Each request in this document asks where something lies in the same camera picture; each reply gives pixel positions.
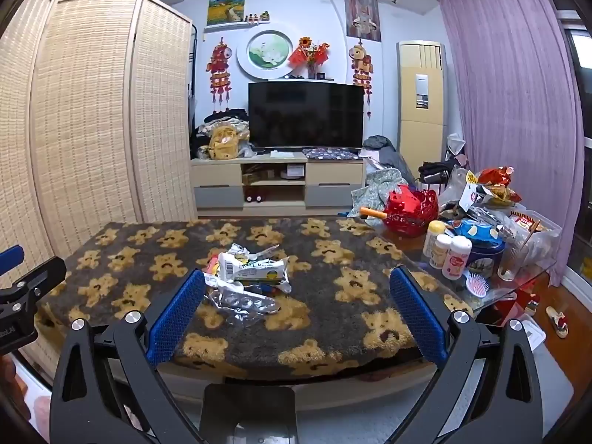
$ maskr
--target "tv cabinet drawer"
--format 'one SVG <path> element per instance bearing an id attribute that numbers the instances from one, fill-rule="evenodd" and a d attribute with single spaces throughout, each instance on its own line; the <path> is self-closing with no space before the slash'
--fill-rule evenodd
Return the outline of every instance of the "tv cabinet drawer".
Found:
<path id="1" fill-rule="evenodd" d="M 351 207 L 352 191 L 361 184 L 307 185 L 304 194 L 306 207 Z"/>
<path id="2" fill-rule="evenodd" d="M 195 187 L 197 208 L 241 208 L 245 202 L 239 186 Z"/>
<path id="3" fill-rule="evenodd" d="M 243 184 L 240 163 L 192 165 L 189 176 L 193 187 L 208 187 L 213 185 L 240 186 Z"/>
<path id="4" fill-rule="evenodd" d="M 363 184 L 364 164 L 354 162 L 308 162 L 306 185 L 318 184 Z"/>

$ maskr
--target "vase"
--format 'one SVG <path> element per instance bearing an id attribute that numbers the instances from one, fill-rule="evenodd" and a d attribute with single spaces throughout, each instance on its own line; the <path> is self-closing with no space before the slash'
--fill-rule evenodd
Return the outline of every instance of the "vase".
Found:
<path id="1" fill-rule="evenodd" d="M 317 64 L 316 63 L 307 63 L 306 68 L 309 71 L 309 80 L 315 80 L 317 78 Z"/>

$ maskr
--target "glass cup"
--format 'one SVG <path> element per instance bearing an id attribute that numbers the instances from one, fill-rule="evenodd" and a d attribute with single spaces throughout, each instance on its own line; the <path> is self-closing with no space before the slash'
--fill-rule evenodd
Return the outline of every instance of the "glass cup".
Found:
<path id="1" fill-rule="evenodd" d="M 525 246 L 524 242 L 525 237 L 520 237 L 520 235 L 509 238 L 505 242 L 504 253 L 501 255 L 501 261 L 497 268 L 500 279 L 510 282 L 518 274 L 528 254 L 528 246 Z"/>

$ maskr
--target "orange handle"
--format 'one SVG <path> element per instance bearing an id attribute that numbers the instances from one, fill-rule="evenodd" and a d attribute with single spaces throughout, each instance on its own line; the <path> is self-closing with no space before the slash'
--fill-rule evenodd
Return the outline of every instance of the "orange handle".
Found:
<path id="1" fill-rule="evenodd" d="M 387 217 L 387 214 L 385 214 L 384 212 L 379 212 L 378 210 L 372 210 L 371 208 L 367 208 L 367 207 L 360 208 L 360 213 L 362 215 L 369 215 L 371 217 L 378 217 L 378 218 L 382 218 L 382 219 L 385 219 Z"/>

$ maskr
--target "television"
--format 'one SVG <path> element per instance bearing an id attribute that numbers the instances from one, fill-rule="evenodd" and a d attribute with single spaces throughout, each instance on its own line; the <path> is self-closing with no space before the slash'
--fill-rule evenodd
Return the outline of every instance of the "television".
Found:
<path id="1" fill-rule="evenodd" d="M 249 84 L 250 141 L 265 147 L 361 148 L 362 87 L 326 81 Z"/>

